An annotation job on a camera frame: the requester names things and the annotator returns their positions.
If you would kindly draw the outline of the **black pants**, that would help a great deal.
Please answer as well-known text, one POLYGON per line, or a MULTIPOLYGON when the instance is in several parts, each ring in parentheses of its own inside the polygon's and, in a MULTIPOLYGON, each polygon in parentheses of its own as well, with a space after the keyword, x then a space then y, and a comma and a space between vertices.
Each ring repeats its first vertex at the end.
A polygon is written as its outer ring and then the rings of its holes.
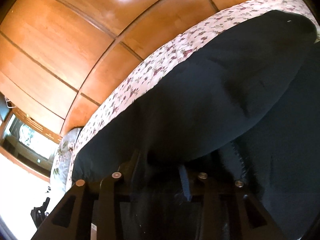
POLYGON ((278 10, 224 31, 178 64, 78 153, 72 179, 101 181, 140 152, 120 201, 121 239, 242 239, 237 180, 299 239, 319 213, 319 44, 278 10), (182 199, 179 169, 192 199, 182 199))

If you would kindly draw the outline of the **light blue floral pillow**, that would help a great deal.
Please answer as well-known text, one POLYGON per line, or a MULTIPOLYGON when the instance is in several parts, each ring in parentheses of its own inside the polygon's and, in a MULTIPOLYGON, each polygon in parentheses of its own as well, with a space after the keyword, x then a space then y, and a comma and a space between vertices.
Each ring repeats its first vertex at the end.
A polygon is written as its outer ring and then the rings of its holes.
POLYGON ((54 154, 50 172, 50 188, 56 192, 65 193, 67 191, 72 154, 81 130, 82 128, 74 128, 65 134, 54 154))

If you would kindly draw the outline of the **window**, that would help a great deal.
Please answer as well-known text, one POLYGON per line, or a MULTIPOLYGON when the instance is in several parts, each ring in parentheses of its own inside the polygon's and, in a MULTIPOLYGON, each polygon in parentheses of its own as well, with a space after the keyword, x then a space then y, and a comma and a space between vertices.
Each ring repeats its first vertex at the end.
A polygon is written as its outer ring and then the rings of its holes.
POLYGON ((4 126, 1 146, 16 160, 49 177, 59 145, 12 114, 4 126))

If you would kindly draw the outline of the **wooden panelled wardrobe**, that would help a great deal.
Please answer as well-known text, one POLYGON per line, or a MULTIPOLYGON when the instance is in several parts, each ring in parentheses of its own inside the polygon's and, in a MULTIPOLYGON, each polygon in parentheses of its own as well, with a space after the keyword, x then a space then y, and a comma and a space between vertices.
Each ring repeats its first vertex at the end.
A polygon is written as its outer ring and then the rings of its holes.
POLYGON ((14 0, 1 22, 1 93, 63 134, 157 48, 244 1, 14 0))

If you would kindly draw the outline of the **floral white bedspread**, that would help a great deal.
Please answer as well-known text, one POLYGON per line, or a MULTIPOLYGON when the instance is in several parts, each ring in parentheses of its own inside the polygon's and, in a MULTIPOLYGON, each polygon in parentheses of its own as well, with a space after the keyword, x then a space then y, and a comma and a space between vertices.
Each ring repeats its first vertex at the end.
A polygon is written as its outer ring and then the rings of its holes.
POLYGON ((185 61, 217 35, 271 10, 303 15, 319 28, 319 24, 303 0, 249 0, 223 9, 177 35, 140 63, 92 114, 80 132, 71 155, 66 189, 70 189, 72 185, 72 172, 77 154, 112 119, 152 89, 176 65, 185 61))

